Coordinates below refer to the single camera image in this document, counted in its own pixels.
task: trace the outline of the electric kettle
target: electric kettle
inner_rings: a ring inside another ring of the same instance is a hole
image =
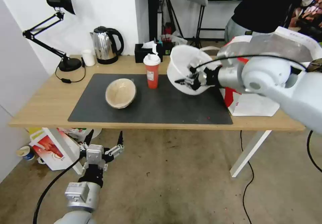
[[[100,26],[90,32],[93,45],[97,57],[97,62],[101,64],[112,64],[118,60],[124,49],[124,41],[119,31],[113,28]],[[121,48],[117,50],[116,43],[113,38],[116,35],[121,43]]]

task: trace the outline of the wooden table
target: wooden table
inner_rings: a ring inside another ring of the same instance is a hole
[[[166,74],[169,57],[164,56],[160,64],[159,73]],[[30,101],[9,123],[12,127],[43,127],[55,138],[59,138],[57,127],[88,127],[88,128],[118,128],[118,129],[190,129],[190,130],[255,130],[259,131],[247,145],[230,173],[236,177],[243,166],[263,143],[269,133],[274,131],[302,131],[304,126],[288,117],[279,110],[272,117],[234,117],[232,125],[205,125],[205,124],[144,124],[144,123],[95,123],[95,122],[69,122],[67,119],[74,109],[77,101],[85,90],[88,82],[95,73],[101,74],[145,74],[142,63],[136,64],[134,56],[121,56],[111,65],[96,64],[86,68],[85,78],[72,84],[65,84],[52,75],[45,84],[34,94]],[[79,80],[84,74],[80,68],[73,72],[60,72],[59,77]],[[71,161],[76,160],[68,146],[60,143],[59,150],[63,155],[71,156]],[[81,172],[80,166],[75,170]]]

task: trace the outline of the gray pants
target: gray pants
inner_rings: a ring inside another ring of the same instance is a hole
[[[232,19],[230,19],[225,28],[225,43],[228,43],[234,37],[241,36],[241,35],[257,36],[257,35],[265,35],[265,33],[258,33],[258,32],[251,31],[249,29],[246,29],[238,25]]]

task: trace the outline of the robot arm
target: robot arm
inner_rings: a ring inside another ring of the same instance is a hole
[[[293,74],[294,66],[281,58],[253,57],[246,64],[220,65],[215,70],[190,66],[189,78],[175,83],[193,90],[217,86],[264,95],[279,103],[290,117],[322,134],[322,74],[305,71]]]
[[[98,207],[100,189],[103,187],[103,171],[107,170],[109,162],[112,162],[124,151],[123,135],[120,132],[117,145],[113,148],[104,148],[102,145],[89,144],[94,130],[84,140],[84,148],[81,156],[85,156],[85,174],[78,182],[70,182],[65,191],[68,199],[67,206],[72,210],[57,220],[55,224],[95,224],[92,213]]]

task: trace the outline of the table leg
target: table leg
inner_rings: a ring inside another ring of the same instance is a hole
[[[56,128],[43,128],[45,133],[50,137],[50,139],[53,141],[53,143],[56,145],[56,147],[59,149],[59,151],[66,157],[70,164],[74,163],[78,157],[79,157],[79,152],[78,156],[76,156],[71,148],[67,145],[63,137],[60,135],[58,130]],[[81,175],[83,172],[83,167],[78,162],[76,165],[74,165],[73,169],[76,171],[77,174]]]
[[[257,151],[257,149],[262,145],[267,136],[271,133],[272,130],[260,131],[255,134],[251,141],[247,144],[244,151],[239,156],[236,163],[230,169],[230,174],[232,177],[236,177],[242,168],[247,164],[249,159]]]

